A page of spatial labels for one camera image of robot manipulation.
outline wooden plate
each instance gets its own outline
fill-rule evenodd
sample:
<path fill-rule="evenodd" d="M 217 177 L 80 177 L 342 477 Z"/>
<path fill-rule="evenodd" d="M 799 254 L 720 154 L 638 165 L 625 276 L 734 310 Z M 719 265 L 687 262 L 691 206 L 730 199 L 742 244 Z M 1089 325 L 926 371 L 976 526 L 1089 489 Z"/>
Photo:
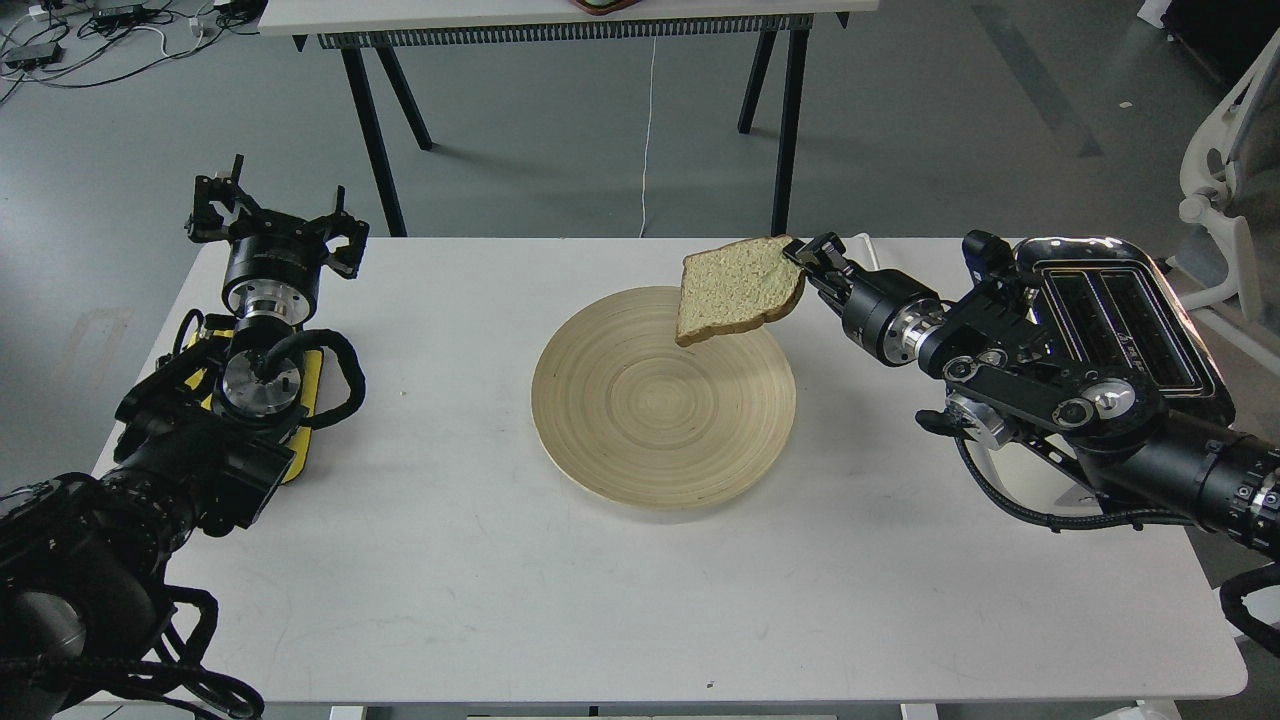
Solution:
<path fill-rule="evenodd" d="M 534 372 L 552 461 L 609 500 L 680 510 L 751 487 L 795 419 L 791 366 L 764 328 L 676 345 L 678 287 L 599 300 L 564 323 Z"/>

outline cable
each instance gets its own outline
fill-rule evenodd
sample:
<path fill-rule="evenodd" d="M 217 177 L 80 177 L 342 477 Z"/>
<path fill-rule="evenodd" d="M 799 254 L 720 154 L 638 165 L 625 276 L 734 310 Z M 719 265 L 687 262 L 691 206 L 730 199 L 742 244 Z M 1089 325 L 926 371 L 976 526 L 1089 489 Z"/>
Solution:
<path fill-rule="evenodd" d="M 173 626 L 173 623 L 169 623 L 169 626 L 165 628 L 164 639 L 169 641 L 169 643 L 173 644 L 173 651 L 170 652 L 170 650 L 165 647 L 164 642 L 157 642 L 154 648 L 156 651 L 156 655 L 164 662 L 180 664 L 180 661 L 175 660 L 174 656 L 175 655 L 182 656 L 186 651 L 186 644 L 178 635 L 178 630 L 177 628 Z M 252 708 L 241 702 L 239 698 L 232 694 L 223 693 L 218 688 L 211 688 L 204 683 L 196 683 L 196 682 L 183 683 L 183 687 L 187 688 L 187 691 L 191 692 L 191 694 L 200 698 L 204 703 L 223 708 L 232 717 L 247 716 L 247 714 L 252 712 Z"/>
<path fill-rule="evenodd" d="M 157 60 L 152 60 L 152 61 L 147 63 L 146 65 L 142 65 L 141 68 L 137 68 L 136 70 L 124 73 L 123 76 L 118 76 L 118 77 L 114 77 L 114 78 L 102 79 L 102 81 L 97 81 L 97 82 L 86 82 L 86 83 L 79 83 L 79 85 L 49 82 L 49 81 L 46 81 L 44 78 L 35 78 L 33 82 L 38 82 L 40 85 L 42 85 L 45 87 L 56 87 L 59 90 L 83 90 L 83 88 L 87 88 L 87 87 L 102 87 L 104 85 L 111 85 L 113 82 L 120 82 L 122 79 L 128 79 L 128 78 L 131 78 L 131 77 L 133 77 L 133 76 L 136 76 L 138 73 L 143 73 L 146 70 L 150 70 L 151 68 L 159 65 L 160 63 L 165 63 L 165 61 L 169 61 L 169 60 L 178 60 L 178 59 L 182 59 L 182 58 L 189 58 L 189 56 L 195 55 L 196 53 L 200 53 L 201 50 L 204 50 L 206 47 L 210 47 L 211 45 L 214 45 L 215 42 L 218 42 L 218 40 L 223 36 L 223 32 L 224 31 L 219 29 L 218 33 L 215 33 L 212 36 L 212 38 L 209 42 L 204 44 L 204 45 L 196 45 L 195 47 L 192 47 L 191 50 L 187 50 L 184 53 L 179 53 L 177 55 L 169 55 L 168 58 L 160 58 Z"/>
<path fill-rule="evenodd" d="M 320 350 L 328 347 L 338 357 L 338 366 L 342 368 L 342 377 L 347 380 L 349 395 L 342 405 L 325 410 L 310 418 L 303 418 L 298 424 L 305 428 L 323 429 L 352 416 L 365 401 L 365 373 L 360 369 L 360 359 L 351 341 L 337 331 L 301 331 L 276 342 L 259 359 L 257 377 L 274 378 L 280 363 L 296 354 L 307 350 Z"/>
<path fill-rule="evenodd" d="M 4 105 L 4 101 L 8 100 L 10 95 L 13 95 L 14 92 L 18 92 L 18 88 L 22 87 L 22 83 L 23 83 L 23 81 L 20 78 L 19 79 L 13 79 L 12 82 L 13 82 L 13 87 L 9 88 L 9 92 L 5 92 L 4 95 L 0 95 L 0 105 Z"/>
<path fill-rule="evenodd" d="M 1039 525 L 1042 528 L 1048 528 L 1055 533 L 1061 530 L 1097 530 L 1102 528 L 1117 528 L 1120 525 L 1133 525 L 1134 529 L 1142 529 L 1143 524 L 1148 525 L 1194 525 L 1192 520 L 1183 518 L 1180 515 L 1174 515 L 1166 510 L 1160 510 L 1156 507 L 1143 507 L 1138 510 L 1124 510 L 1120 512 L 1105 512 L 1102 515 L 1088 515 L 1088 516 L 1071 516 L 1071 515 L 1050 515 L 1047 512 L 1037 512 L 1030 507 L 1025 507 L 1005 493 L 1000 492 L 991 484 L 991 480 L 982 474 L 978 464 L 974 462 L 973 455 L 969 452 L 969 446 L 965 445 L 964 438 L 956 438 L 956 450 L 960 451 L 960 459 L 964 461 L 965 469 L 973 475 L 974 482 L 982 488 L 982 492 L 996 503 L 997 507 L 1012 515 L 1014 518 L 1030 523 L 1032 525 Z"/>
<path fill-rule="evenodd" d="M 872 270 L 879 269 L 879 256 L 876 255 L 876 246 L 872 245 L 872 236 L 860 232 L 852 237 L 852 240 L 861 238 L 863 243 L 867 245 L 867 255 L 870 258 Z"/>
<path fill-rule="evenodd" d="M 115 657 L 10 657 L 0 660 L 0 678 L 36 680 L 42 678 L 72 680 L 86 687 L 101 688 L 124 700 L 148 700 L 178 707 L 202 720 L 224 720 L 225 717 L 252 719 L 262 716 L 266 703 L 248 683 L 206 670 L 200 665 L 166 665 L 150 660 L 125 660 Z M 224 711 L 224 716 L 197 705 L 165 697 L 152 689 L 155 683 L 169 683 L 177 687 L 186 683 L 200 683 L 219 688 L 219 693 L 234 697 L 241 707 Z"/>
<path fill-rule="evenodd" d="M 262 35 L 261 32 L 259 32 L 256 29 L 252 31 L 252 32 L 241 32 L 238 29 L 232 29 L 232 27 L 239 27 L 239 26 L 223 26 L 218 20 L 214 20 L 214 24 L 216 24 L 219 28 L 225 29 L 227 32 L 229 32 L 232 35 L 239 35 L 241 37 L 250 37 L 250 36 L 253 36 L 253 35 Z"/>
<path fill-rule="evenodd" d="M 26 15 L 24 14 L 20 18 L 18 18 L 17 20 L 14 20 L 13 27 L 9 28 L 9 32 L 0 31 L 0 35 L 4 35 L 4 42 L 0 42 L 0 55 L 4 55 L 5 47 L 8 47 L 10 42 L 17 42 L 13 38 L 13 33 L 17 32 L 19 27 L 22 27 L 22 23 L 24 23 L 24 22 L 27 22 L 29 19 L 31 19 L 31 15 Z"/>
<path fill-rule="evenodd" d="M 220 29 L 229 31 L 233 35 L 259 35 L 257 31 L 238 32 L 236 28 L 244 27 L 256 20 L 262 14 L 262 10 L 266 9 L 266 0 L 234 0 L 228 5 L 215 9 L 219 14 L 214 24 Z"/>
<path fill-rule="evenodd" d="M 168 49 L 169 36 L 165 35 L 163 29 L 160 29 L 157 27 L 154 27 L 154 26 L 142 26 L 142 24 L 137 26 L 137 29 L 150 29 L 151 32 L 159 35 L 160 36 L 160 54 L 164 55 L 165 58 L 173 58 L 173 55 L 169 54 L 169 49 Z M 200 40 L 196 40 L 196 45 L 200 45 Z"/>
<path fill-rule="evenodd" d="M 83 40 L 88 35 L 101 35 L 102 37 L 110 38 L 119 31 L 128 33 L 131 29 L 143 23 L 170 24 L 180 14 L 169 9 L 173 3 L 174 0 L 168 0 L 159 8 L 142 8 L 141 13 L 127 18 L 90 18 L 76 31 L 76 37 Z M 161 15 L 168 15 L 168 19 L 157 19 Z"/>
<path fill-rule="evenodd" d="M 166 22 L 163 22 L 160 24 L 169 24 L 170 22 L 173 22 L 173 20 L 166 20 Z M 102 45 L 101 47 L 99 47 L 97 50 L 95 50 L 93 53 L 91 53 L 84 59 L 77 61 L 74 65 L 72 65 L 69 68 L 63 68 L 63 69 L 58 70 L 56 73 L 50 74 L 47 77 L 36 78 L 36 82 L 42 82 L 42 81 L 47 81 L 47 79 L 56 79 L 56 78 L 60 78 L 60 77 L 63 77 L 63 76 L 65 76 L 65 74 L 68 74 L 70 72 L 78 70 L 79 68 L 87 65 L 88 63 L 91 63 L 91 61 L 101 58 L 102 54 L 106 53 L 111 46 L 114 46 L 115 44 L 123 41 L 125 37 L 128 37 L 129 35 L 132 35 L 137 29 L 150 29 L 152 32 L 160 32 L 161 35 L 164 35 L 163 31 L 160 31 L 159 28 L 152 27 L 152 26 L 143 26 L 143 24 L 131 26 L 131 27 L 125 28 L 124 32 L 122 32 L 122 33 L 119 33 L 116 36 L 109 37 L 105 45 Z M 168 51 L 166 51 L 166 45 L 168 45 L 168 36 L 165 36 L 164 40 L 161 40 L 161 42 L 160 42 L 160 53 L 163 55 L 165 55 L 165 58 L 169 58 L 169 59 L 180 58 L 180 56 L 186 56 L 187 53 L 189 53 L 189 51 L 183 51 L 183 53 L 178 53 L 177 55 L 169 55 Z M 200 38 L 196 40 L 196 45 L 197 46 L 200 45 Z"/>
<path fill-rule="evenodd" d="M 174 355 L 182 352 L 182 346 L 187 343 L 187 328 L 191 325 L 192 320 L 196 320 L 196 332 L 200 332 L 200 328 L 205 324 L 205 314 L 197 307 L 187 310 L 187 314 L 182 318 L 182 323 L 178 325 L 178 334 L 173 337 Z"/>
<path fill-rule="evenodd" d="M 84 65 L 87 65 L 87 64 L 92 63 L 93 60 L 101 58 L 102 54 L 108 51 L 108 49 L 110 49 L 116 42 L 124 40 L 129 35 L 129 32 L 132 32 L 132 29 L 134 29 L 134 28 L 129 28 L 129 31 L 125 31 L 125 32 L 120 33 L 119 36 L 109 38 L 106 41 L 106 44 L 104 44 L 101 47 L 97 47 L 96 50 L 93 50 L 92 53 L 90 53 L 87 56 L 82 58 L 81 60 L 76 61 L 74 64 L 72 64 L 69 67 L 59 68 L 58 70 L 55 70 L 52 73 L 49 73 L 45 77 L 38 77 L 37 78 L 35 76 L 31 76 L 31 77 L 19 78 L 19 79 L 14 79 L 14 78 L 10 78 L 10 77 L 4 77 L 4 76 L 0 76 L 0 77 L 3 77 L 4 79 L 6 79 L 9 82 L 44 82 L 44 81 L 49 81 L 49 79 L 60 78 L 60 77 L 63 77 L 63 76 L 65 76 L 68 73 L 72 73 L 74 70 L 78 70 L 79 68 L 83 68 Z M 46 72 L 42 68 L 37 68 L 37 69 L 40 69 L 41 72 Z"/>
<path fill-rule="evenodd" d="M 179 18 L 192 19 L 192 18 L 198 18 L 201 15 L 200 10 L 204 10 L 205 8 L 207 8 L 210 5 L 210 3 L 205 3 L 204 5 L 200 6 L 200 10 L 197 10 L 195 13 L 191 13 L 191 14 L 183 13 L 182 10 L 173 10 L 173 9 L 169 8 L 170 5 L 173 5 L 172 0 L 169 3 L 165 3 L 164 6 L 160 8 L 160 10 L 164 12 L 164 13 L 169 13 L 170 15 L 177 15 Z"/>
<path fill-rule="evenodd" d="M 1217 596 L 1222 603 L 1222 615 L 1229 623 L 1267 652 L 1280 657 L 1280 630 L 1251 615 L 1244 605 L 1244 596 L 1276 585 L 1280 585 L 1280 565 L 1267 565 L 1240 573 L 1222 583 Z"/>
<path fill-rule="evenodd" d="M 649 56 L 649 123 L 644 128 L 644 169 L 640 170 L 640 234 L 649 227 L 649 208 L 645 205 L 645 192 L 649 188 L 649 138 L 653 136 L 653 69 L 658 64 L 658 37 L 653 38 L 653 54 Z"/>
<path fill-rule="evenodd" d="M 45 29 L 42 29 L 42 31 L 37 32 L 36 35 L 28 37 L 22 44 L 23 45 L 28 45 L 32 40 L 36 40 L 37 37 L 41 37 L 46 32 L 52 32 L 54 29 L 60 29 L 63 32 L 58 37 L 55 37 L 52 40 L 47 40 L 46 42 L 58 42 L 60 40 L 63 40 L 64 37 L 67 37 L 68 35 L 70 35 L 72 26 L 68 24 L 67 20 L 64 20 L 61 18 L 55 18 L 52 13 L 49 13 L 49 22 L 45 24 Z"/>

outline white chair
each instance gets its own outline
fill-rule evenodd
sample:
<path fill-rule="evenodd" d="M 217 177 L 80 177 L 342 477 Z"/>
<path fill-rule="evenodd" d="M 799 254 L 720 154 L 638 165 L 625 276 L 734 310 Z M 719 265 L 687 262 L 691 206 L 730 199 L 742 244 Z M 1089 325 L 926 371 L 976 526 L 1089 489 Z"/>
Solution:
<path fill-rule="evenodd" d="M 1185 223 L 1203 225 L 1220 258 L 1208 258 L 1213 247 L 1207 242 L 1184 245 L 1170 258 L 1171 265 L 1207 284 L 1204 290 L 1181 296 L 1183 305 L 1197 319 L 1208 324 L 1236 347 L 1249 354 L 1274 373 L 1280 374 L 1280 355 L 1265 347 L 1240 328 L 1230 324 L 1211 306 L 1233 297 L 1245 324 L 1265 319 L 1266 304 L 1260 287 L 1258 255 L 1254 232 L 1262 225 L 1266 234 L 1280 229 L 1280 32 L 1254 60 L 1240 82 L 1219 104 L 1192 137 L 1183 156 L 1180 182 L 1185 199 L 1178 214 Z M 1251 202 L 1242 197 L 1256 186 L 1271 186 Z M 1254 215 L 1251 228 L 1245 213 Z M 1280 237 L 1262 237 L 1276 243 Z M 1225 260 L 1225 277 L 1221 265 Z M 1275 328 L 1272 333 L 1280 334 Z"/>

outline black table leg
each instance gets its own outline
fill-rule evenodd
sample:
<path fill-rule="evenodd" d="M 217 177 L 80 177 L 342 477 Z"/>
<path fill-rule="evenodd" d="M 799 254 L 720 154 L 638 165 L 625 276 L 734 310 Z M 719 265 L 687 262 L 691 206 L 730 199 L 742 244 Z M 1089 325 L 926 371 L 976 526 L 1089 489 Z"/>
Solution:
<path fill-rule="evenodd" d="M 365 136 L 369 164 L 374 168 L 374 182 L 378 183 L 378 197 L 383 201 L 387 231 L 392 237 L 408 237 L 408 232 L 404 229 L 404 215 L 399 208 L 399 197 L 396 195 L 396 181 L 392 179 L 392 165 L 387 160 L 387 146 L 383 145 L 383 131 L 378 127 L 378 110 L 374 108 L 374 94 L 369 90 L 365 60 L 358 49 L 344 49 L 342 64 L 347 67 L 351 99 L 356 101 L 360 132 Z"/>
<path fill-rule="evenodd" d="M 796 161 L 796 131 L 800 126 L 800 94 L 804 88 L 804 60 L 809 51 L 809 31 L 792 29 L 787 45 L 787 82 L 782 90 L 782 132 L 778 135 L 778 174 L 773 181 L 772 234 L 787 232 L 791 209 L 791 170 Z"/>
<path fill-rule="evenodd" d="M 760 101 L 760 87 L 764 86 L 764 73 L 769 69 L 769 55 L 773 54 L 773 40 L 777 31 L 765 29 L 760 32 L 760 40 L 755 44 L 755 60 L 751 61 L 751 77 L 746 81 L 746 96 L 742 97 L 742 111 L 737 115 L 737 132 L 746 135 L 751 132 L 751 122 L 755 120 L 755 105 Z"/>
<path fill-rule="evenodd" d="M 408 120 L 408 127 L 413 131 L 413 140 L 417 140 L 417 146 L 422 150 L 430 150 L 435 143 L 431 142 L 431 135 L 426 132 L 426 123 L 422 122 L 422 113 L 419 111 L 417 102 L 413 101 L 413 91 L 408 88 L 408 81 L 404 79 L 404 70 L 399 67 L 396 50 L 392 47 L 379 47 L 378 59 L 383 61 L 383 69 L 387 70 L 387 79 L 392 81 L 392 90 L 396 91 L 396 99 L 401 101 L 401 109 L 404 110 L 404 119 Z"/>

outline table leg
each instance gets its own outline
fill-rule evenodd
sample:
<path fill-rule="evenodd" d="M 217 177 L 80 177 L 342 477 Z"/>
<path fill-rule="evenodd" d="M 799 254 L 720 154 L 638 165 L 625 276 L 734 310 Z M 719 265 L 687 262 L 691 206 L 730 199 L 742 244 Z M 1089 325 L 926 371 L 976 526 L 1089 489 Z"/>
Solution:
<path fill-rule="evenodd" d="M 404 215 L 399 208 L 399 196 L 396 195 L 392 165 L 387 159 L 387 146 L 383 143 L 383 131 L 378 127 L 378 110 L 374 108 L 374 94 L 369 90 L 365 60 L 361 58 L 358 49 L 344 49 L 342 51 L 342 63 L 347 67 L 351 99 L 356 102 L 360 132 L 365 136 L 365 150 L 369 151 L 369 164 L 374 169 L 378 197 L 383 201 L 387 231 L 392 237 L 408 237 L 408 232 L 404 229 Z"/>
<path fill-rule="evenodd" d="M 755 42 L 755 60 L 751 61 L 751 77 L 746 81 L 746 96 L 742 97 L 742 111 L 737 115 L 737 132 L 751 132 L 755 119 L 755 105 L 760 101 L 760 87 L 764 86 L 764 73 L 769 69 L 769 55 L 773 54 L 773 41 L 778 32 L 765 29 Z"/>
<path fill-rule="evenodd" d="M 417 102 L 413 100 L 413 91 L 408 88 L 408 81 L 404 79 L 404 70 L 401 69 L 399 59 L 396 58 L 396 49 L 379 47 L 378 59 L 383 61 L 383 69 L 387 70 L 387 79 L 392 81 L 392 90 L 396 91 L 396 99 L 401 101 L 401 109 L 404 110 L 404 119 L 408 120 L 408 127 L 413 131 L 413 140 L 417 140 L 417 146 L 422 150 L 430 150 L 435 143 L 431 142 L 431 135 L 426 132 L 426 123 L 422 122 L 422 113 L 419 111 Z"/>
<path fill-rule="evenodd" d="M 1181 720 L 1171 700 L 1139 700 L 1138 707 L 1121 707 L 1093 720 Z"/>
<path fill-rule="evenodd" d="M 809 51 L 809 31 L 792 29 L 787 45 L 787 81 L 782 90 L 782 132 L 778 135 L 778 173 L 773 181 L 772 234 L 787 232 L 791 209 L 791 170 L 796 160 L 796 132 L 800 126 L 800 95 L 804 88 L 804 61 Z"/>

